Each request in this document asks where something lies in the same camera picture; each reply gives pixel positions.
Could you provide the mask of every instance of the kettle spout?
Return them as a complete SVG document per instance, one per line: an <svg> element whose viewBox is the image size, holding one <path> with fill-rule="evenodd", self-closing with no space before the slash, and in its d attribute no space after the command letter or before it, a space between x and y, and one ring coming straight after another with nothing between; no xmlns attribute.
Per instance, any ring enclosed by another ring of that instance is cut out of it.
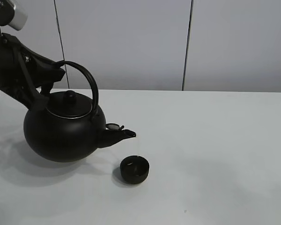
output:
<svg viewBox="0 0 281 225"><path fill-rule="evenodd" d="M136 133L131 130L104 130L98 140L98 148L110 147L124 139L136 137Z"/></svg>

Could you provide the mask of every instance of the white table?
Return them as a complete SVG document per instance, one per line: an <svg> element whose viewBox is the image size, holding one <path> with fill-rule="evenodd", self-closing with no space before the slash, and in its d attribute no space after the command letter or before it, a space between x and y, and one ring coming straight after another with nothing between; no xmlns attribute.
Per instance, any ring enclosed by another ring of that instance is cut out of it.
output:
<svg viewBox="0 0 281 225"><path fill-rule="evenodd" d="M0 225L281 225L281 93L102 90L99 103L138 137L57 164L0 94ZM127 186L115 168L135 154L150 172Z"/></svg>

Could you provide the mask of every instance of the white wall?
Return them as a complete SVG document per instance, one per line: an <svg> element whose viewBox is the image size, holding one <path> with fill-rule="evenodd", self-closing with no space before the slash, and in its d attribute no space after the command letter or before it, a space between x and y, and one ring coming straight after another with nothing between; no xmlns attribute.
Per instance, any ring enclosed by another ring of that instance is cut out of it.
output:
<svg viewBox="0 0 281 225"><path fill-rule="evenodd" d="M185 90L281 91L281 0L194 0Z"/></svg>
<svg viewBox="0 0 281 225"><path fill-rule="evenodd" d="M65 59L101 89L181 90L191 0L57 0ZM89 88L67 67L71 88Z"/></svg>
<svg viewBox="0 0 281 225"><path fill-rule="evenodd" d="M20 31L6 26L2 32L16 36L25 46L52 60L62 60L59 33L53 0L17 0L28 14L28 20ZM56 88L67 87L66 76L55 83Z"/></svg>

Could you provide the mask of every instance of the kettle lid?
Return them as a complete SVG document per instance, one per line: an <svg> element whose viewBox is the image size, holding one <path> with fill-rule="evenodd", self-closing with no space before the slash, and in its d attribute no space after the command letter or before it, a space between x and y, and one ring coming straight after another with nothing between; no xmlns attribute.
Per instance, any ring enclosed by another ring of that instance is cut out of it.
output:
<svg viewBox="0 0 281 225"><path fill-rule="evenodd" d="M77 119L86 116L92 109L92 100L72 90L50 94L47 110L51 114L65 118Z"/></svg>

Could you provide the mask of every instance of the black kettle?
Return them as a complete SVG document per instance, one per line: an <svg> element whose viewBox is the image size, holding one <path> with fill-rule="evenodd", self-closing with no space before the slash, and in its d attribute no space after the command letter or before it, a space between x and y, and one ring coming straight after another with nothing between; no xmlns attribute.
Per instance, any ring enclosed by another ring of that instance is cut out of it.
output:
<svg viewBox="0 0 281 225"><path fill-rule="evenodd" d="M61 67L66 61L57 62ZM93 99L72 90L48 93L44 110L29 110L24 120L24 135L40 156L55 162L73 162L87 157L97 148L112 146L136 133L124 126L106 124L98 105L99 92L87 69L70 62L87 78Z"/></svg>

